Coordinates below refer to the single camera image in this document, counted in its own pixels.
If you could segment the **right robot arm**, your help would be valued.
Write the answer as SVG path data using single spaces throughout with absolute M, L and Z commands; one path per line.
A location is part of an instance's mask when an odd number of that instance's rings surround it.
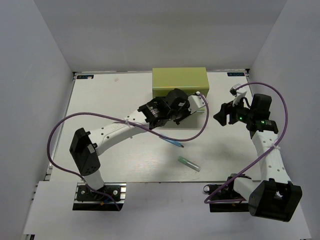
M 222 126 L 237 122 L 245 124 L 259 160 L 261 180 L 253 182 L 241 174 L 211 198 L 215 212 L 240 212 L 251 216 L 289 222 L 302 198 L 302 189 L 294 185 L 287 174 L 278 141 L 278 127 L 270 120 L 272 98 L 254 94 L 251 105 L 245 107 L 245 94 L 236 93 L 235 99 L 221 105 L 213 117 Z

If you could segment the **green metal drawer box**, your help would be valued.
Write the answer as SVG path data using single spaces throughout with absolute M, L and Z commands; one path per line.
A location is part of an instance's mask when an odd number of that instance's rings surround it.
M 155 128 L 159 110 L 155 104 L 156 97 L 167 95 L 208 95 L 210 86 L 205 67 L 169 67 L 152 69 L 152 100 L 147 104 L 151 111 L 150 128 Z

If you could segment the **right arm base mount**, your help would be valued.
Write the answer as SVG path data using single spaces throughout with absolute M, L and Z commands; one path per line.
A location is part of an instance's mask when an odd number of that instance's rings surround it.
M 252 178 L 242 174 L 226 187 L 219 190 L 207 202 L 211 213 L 248 213 L 250 194 L 257 187 Z

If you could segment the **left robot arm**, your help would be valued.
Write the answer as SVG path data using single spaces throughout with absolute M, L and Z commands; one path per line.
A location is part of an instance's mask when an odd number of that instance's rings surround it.
M 96 200 L 105 196 L 106 187 L 99 170 L 99 156 L 107 149 L 147 130 L 163 127 L 169 121 L 179 124 L 204 105 L 198 93 L 188 95 L 175 88 L 166 96 L 153 98 L 127 117 L 107 126 L 90 131 L 84 128 L 76 130 L 69 152 L 80 175 L 89 185 L 90 196 Z

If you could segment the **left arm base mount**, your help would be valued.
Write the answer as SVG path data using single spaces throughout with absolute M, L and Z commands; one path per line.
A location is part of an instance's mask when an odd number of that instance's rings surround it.
M 115 204 L 109 196 L 93 192 L 84 183 L 78 183 L 72 210 L 118 212 L 125 203 L 126 190 L 126 183 L 105 183 L 104 187 L 99 189 L 100 192 L 111 196 L 115 200 Z

